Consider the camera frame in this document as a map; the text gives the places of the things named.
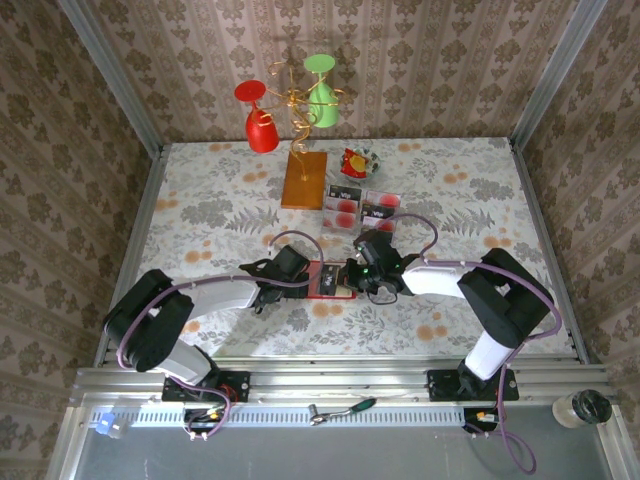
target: small bowl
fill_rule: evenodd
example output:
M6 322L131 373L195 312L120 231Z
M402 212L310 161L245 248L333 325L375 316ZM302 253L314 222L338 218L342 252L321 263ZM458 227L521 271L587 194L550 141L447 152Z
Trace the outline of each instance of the small bowl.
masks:
M362 157L365 161L364 171L361 167L356 169L351 165L351 158L354 156ZM357 147L354 149L345 149L342 155L342 165L340 172L349 180L354 182L362 182L371 178L378 170L380 170L380 157L367 147Z

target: gold wire stand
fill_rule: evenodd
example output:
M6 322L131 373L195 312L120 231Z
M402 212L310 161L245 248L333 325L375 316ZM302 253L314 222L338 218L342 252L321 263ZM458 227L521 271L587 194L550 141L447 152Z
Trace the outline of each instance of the gold wire stand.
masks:
M296 87L293 79L293 66L286 62L275 62L269 65L267 71L270 75L275 76L282 71L284 67L289 68L289 88L284 93L276 92L267 87L267 91L280 99L276 105L263 108L267 112L281 107L289 107L293 114L291 124L296 136L291 141L289 147L289 161L287 164L287 173L285 175L285 183L282 191L282 208L295 208L305 210L321 210L324 193L324 177L327 165L327 154L325 152L309 152L307 145L304 143L315 123L315 116L308 111L309 105L318 106L338 106L344 96L344 92L340 89L333 89L335 103L317 103L310 102L309 95L311 91L324 82L327 78L326 73L321 74L316 83L306 90ZM266 113L261 117L260 121L266 124L273 122L272 115Z

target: card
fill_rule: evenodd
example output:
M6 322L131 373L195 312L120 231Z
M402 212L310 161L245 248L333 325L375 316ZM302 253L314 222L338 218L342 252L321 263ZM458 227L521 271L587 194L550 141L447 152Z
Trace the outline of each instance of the card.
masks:
M344 263L325 263L320 277L313 280L309 285L307 298L335 298L342 300L356 298L355 292L347 287L338 285L338 272L343 266ZM309 276L313 276L319 268L320 262L312 261L307 269Z
M381 205L371 205L365 203L362 205L361 221L363 230L365 227L374 228L382 223L385 218L389 218L395 213L395 208L383 207ZM396 221L384 223L380 230L383 232L394 232L396 229Z
M335 198L343 198L346 200L355 200L360 202L362 198L362 190L353 187L342 187L340 185L329 186L329 196Z

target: floral tablecloth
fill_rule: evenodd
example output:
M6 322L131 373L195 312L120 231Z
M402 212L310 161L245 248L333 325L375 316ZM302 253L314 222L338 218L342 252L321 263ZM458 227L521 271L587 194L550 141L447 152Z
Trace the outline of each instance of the floral tablecloth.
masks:
M382 159L364 188L402 194L401 210L427 215L440 230L430 256L479 259L501 246L551 287L538 237L506 139L319 140L328 153L327 185L348 185L339 173L345 147L367 146ZM287 229L317 238L331 260L354 254L350 237L323 233L322 212L284 210L280 195L288 144L264 155L246 142L174 144L147 237L140 274L171 277L225 272L267 256L267 242ZM418 221L403 220L394 237L402 255L431 239ZM284 237L310 259L312 245ZM543 326L553 322L550 316ZM218 312L191 320L182 338L216 355L465 355L482 327L464 300L400 297L374 306L352 301L288 300L260 314ZM563 329L526 353L572 355Z

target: patterned wallpaper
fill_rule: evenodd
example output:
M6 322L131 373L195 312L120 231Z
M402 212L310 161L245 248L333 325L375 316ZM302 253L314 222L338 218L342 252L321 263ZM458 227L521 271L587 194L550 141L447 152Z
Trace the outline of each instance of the patterned wallpaper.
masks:
M640 2L609 0L524 153L640 452Z
M149 160L53 1L0 2L0 478L43 478Z
M245 138L247 79L337 59L319 137L509 136L577 0L88 0L166 143ZM291 136L288 113L278 118Z

